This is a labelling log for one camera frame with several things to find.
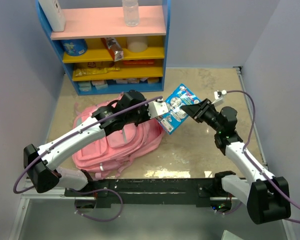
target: clear plastic bottle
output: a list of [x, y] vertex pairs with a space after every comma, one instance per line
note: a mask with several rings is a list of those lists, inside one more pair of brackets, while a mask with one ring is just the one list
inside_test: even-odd
[[139, 24], [138, 0], [122, 0], [124, 22], [128, 27], [135, 27]]

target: blue shelf frame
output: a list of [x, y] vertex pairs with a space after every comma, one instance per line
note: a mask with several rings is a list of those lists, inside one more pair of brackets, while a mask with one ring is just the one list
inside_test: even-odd
[[163, 60], [163, 77], [160, 78], [159, 83], [139, 83], [139, 84], [109, 84], [108, 88], [97, 90], [92, 86], [91, 91], [80, 91], [77, 82], [73, 81], [74, 63], [64, 63], [64, 49], [59, 40], [51, 40], [52, 28], [48, 22], [48, 19], [42, 10], [38, 0], [35, 0], [35, 9], [41, 24], [41, 27], [48, 38], [55, 54], [57, 55], [61, 65], [69, 77], [76, 93], [78, 95], [98, 95], [98, 94], [117, 94], [131, 89], [137, 90], [139, 92], [159, 92], [163, 91], [165, 87], [165, 77], [166, 77], [166, 66], [167, 66], [167, 56], [168, 56], [168, 40], [169, 40], [169, 30], [170, 30], [170, 9], [171, 0], [162, 0], [162, 11], [164, 17], [164, 24], [166, 35], [164, 36], [164, 60]]

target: blue can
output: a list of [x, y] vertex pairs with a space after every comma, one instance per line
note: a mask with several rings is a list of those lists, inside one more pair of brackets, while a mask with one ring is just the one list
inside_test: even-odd
[[88, 45], [84, 39], [61, 40], [61, 43], [65, 52], [73, 57], [84, 54], [88, 49]]

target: pink shelf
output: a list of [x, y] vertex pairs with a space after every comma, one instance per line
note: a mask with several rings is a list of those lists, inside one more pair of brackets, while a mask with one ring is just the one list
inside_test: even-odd
[[122, 7], [63, 9], [63, 32], [52, 32], [52, 40], [121, 36], [166, 35], [162, 6], [140, 6], [138, 26], [126, 26]]

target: white wall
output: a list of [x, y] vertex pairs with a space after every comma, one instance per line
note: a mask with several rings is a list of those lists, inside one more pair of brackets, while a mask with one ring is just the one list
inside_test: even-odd
[[[122, 6], [121, 0], [59, 0], [62, 8]], [[242, 66], [279, 0], [171, 0], [168, 67]], [[160, 0], [139, 0], [159, 5]]]
[[62, 75], [35, 1], [0, 0], [0, 240], [9, 237], [20, 202], [13, 184], [23, 148], [44, 142]]
[[[300, 0], [281, 0], [243, 67], [269, 168], [300, 204]], [[292, 217], [300, 211], [292, 207]], [[300, 225], [294, 224], [300, 240]]]

